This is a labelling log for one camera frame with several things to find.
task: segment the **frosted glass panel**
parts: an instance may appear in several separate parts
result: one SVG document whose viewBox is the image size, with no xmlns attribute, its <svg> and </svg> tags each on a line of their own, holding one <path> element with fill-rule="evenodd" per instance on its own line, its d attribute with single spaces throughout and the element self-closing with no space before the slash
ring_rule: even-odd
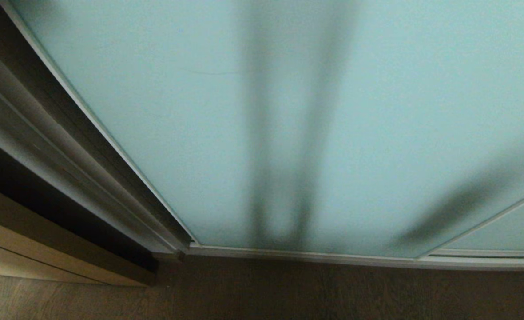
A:
<svg viewBox="0 0 524 320">
<path fill-rule="evenodd" d="M 12 4 L 203 245 L 415 257 L 524 198 L 524 2 Z"/>
<path fill-rule="evenodd" d="M 446 248 L 524 250 L 524 206 Z"/>
</svg>

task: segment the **cabinet door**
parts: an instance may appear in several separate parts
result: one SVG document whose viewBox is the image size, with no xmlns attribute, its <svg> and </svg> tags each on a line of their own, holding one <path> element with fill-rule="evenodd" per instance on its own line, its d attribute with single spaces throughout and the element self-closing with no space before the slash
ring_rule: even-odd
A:
<svg viewBox="0 0 524 320">
<path fill-rule="evenodd" d="M 450 243 L 445 249 L 524 251 L 524 205 L 493 223 Z"/>
</svg>

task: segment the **floor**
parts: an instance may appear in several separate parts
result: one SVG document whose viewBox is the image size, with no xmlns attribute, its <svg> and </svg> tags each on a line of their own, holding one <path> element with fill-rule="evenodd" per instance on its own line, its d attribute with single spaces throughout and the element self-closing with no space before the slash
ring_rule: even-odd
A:
<svg viewBox="0 0 524 320">
<path fill-rule="evenodd" d="M 0 276 L 0 319 L 524 319 L 524 272 L 186 257 L 157 285 Z"/>
</svg>

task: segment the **wooden floor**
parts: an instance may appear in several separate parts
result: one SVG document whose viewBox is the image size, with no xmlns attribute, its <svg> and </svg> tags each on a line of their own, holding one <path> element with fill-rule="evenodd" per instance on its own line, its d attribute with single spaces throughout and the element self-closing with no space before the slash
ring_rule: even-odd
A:
<svg viewBox="0 0 524 320">
<path fill-rule="evenodd" d="M 152 288 L 0 276 L 0 319 L 524 319 L 524 272 L 186 257 Z"/>
</svg>

